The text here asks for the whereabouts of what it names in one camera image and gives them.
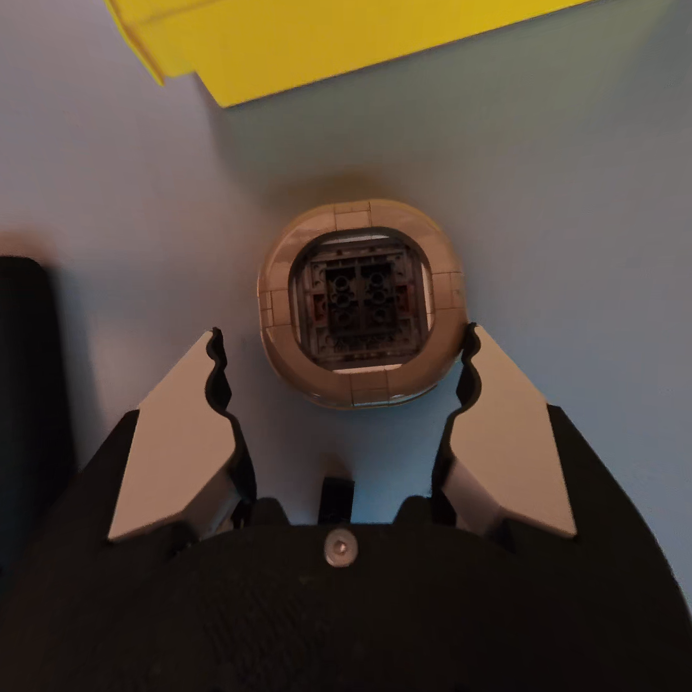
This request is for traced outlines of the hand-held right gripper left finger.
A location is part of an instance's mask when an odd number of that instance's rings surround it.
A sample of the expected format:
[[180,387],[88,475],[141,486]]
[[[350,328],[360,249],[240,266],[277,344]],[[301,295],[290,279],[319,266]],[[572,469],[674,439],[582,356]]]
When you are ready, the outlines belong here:
[[255,471],[239,421],[219,328],[203,333],[138,406],[108,540],[168,524],[205,540],[243,526]]

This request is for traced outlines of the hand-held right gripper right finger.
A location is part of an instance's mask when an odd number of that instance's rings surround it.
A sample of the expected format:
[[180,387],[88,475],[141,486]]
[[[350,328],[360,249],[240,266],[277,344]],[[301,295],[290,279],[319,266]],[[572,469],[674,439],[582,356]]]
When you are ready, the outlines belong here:
[[513,520],[574,538],[547,400],[475,323],[464,333],[456,394],[460,407],[445,423],[432,469],[434,522],[488,536]]

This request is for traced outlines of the tan brick-built pot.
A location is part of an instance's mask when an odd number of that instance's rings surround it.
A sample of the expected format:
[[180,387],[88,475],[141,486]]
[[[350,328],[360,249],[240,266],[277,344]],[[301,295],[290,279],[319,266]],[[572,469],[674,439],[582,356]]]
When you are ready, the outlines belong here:
[[292,220],[257,280],[264,350],[313,402],[401,405],[435,388],[468,324],[462,263],[427,214],[385,199]]

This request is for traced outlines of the light grey desk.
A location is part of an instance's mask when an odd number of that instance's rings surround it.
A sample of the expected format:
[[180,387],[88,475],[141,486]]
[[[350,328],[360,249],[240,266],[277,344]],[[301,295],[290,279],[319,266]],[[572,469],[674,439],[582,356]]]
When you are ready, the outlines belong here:
[[256,282],[310,208],[389,198],[459,253],[469,315],[633,499],[691,598],[691,2],[612,1],[236,108],[155,84],[102,1],[1,2],[1,237],[53,266],[80,466],[207,329],[261,496],[313,523],[428,493],[455,365],[408,405],[281,381]]

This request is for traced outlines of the yellow box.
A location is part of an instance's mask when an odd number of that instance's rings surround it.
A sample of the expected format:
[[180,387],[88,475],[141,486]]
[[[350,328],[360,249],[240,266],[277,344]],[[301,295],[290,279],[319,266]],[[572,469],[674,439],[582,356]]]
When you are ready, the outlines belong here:
[[106,1],[157,84],[195,74],[221,107],[535,19],[583,1]]

